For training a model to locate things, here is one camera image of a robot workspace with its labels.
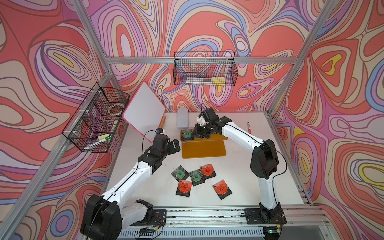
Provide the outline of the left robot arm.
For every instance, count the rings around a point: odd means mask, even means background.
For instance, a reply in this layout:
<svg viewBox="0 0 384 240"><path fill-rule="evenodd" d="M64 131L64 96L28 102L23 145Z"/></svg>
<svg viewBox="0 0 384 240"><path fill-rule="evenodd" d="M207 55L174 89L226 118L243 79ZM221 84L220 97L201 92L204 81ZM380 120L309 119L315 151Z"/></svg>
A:
<svg viewBox="0 0 384 240"><path fill-rule="evenodd" d="M177 139L157 134L152 146L138 157L136 166L124 178L100 196L92 195L88 199L81 234L91 240L115 240L123 229L131 225L161 224L162 219L154 216L153 205L149 202L137 200L130 207L125 204L139 186L162 166L168 155L180 150Z"/></svg>

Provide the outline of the yellow wooden two-tier shelf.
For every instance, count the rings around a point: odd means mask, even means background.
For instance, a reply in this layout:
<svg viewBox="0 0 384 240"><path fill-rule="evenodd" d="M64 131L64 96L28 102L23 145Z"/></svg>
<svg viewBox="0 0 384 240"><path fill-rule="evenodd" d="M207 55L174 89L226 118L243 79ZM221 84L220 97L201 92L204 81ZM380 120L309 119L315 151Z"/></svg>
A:
<svg viewBox="0 0 384 240"><path fill-rule="evenodd" d="M196 139L193 141L182 142L182 158L213 158L226 156L225 141L227 137L219 134L211 135L209 139Z"/></svg>

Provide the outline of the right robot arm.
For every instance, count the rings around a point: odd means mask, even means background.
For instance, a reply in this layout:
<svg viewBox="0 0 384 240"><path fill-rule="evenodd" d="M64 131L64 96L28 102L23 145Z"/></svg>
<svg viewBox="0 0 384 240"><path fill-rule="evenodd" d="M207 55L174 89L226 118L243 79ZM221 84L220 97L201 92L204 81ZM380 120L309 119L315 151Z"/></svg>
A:
<svg viewBox="0 0 384 240"><path fill-rule="evenodd" d="M259 216L266 224L283 226L287 223L284 211L275 193L274 178L278 175L278 153L275 143L262 140L241 129L228 117L219 117L212 108L201 111L197 117L194 136L209 139L214 134L224 136L252 154L250 169L258 178L261 200Z"/></svg>

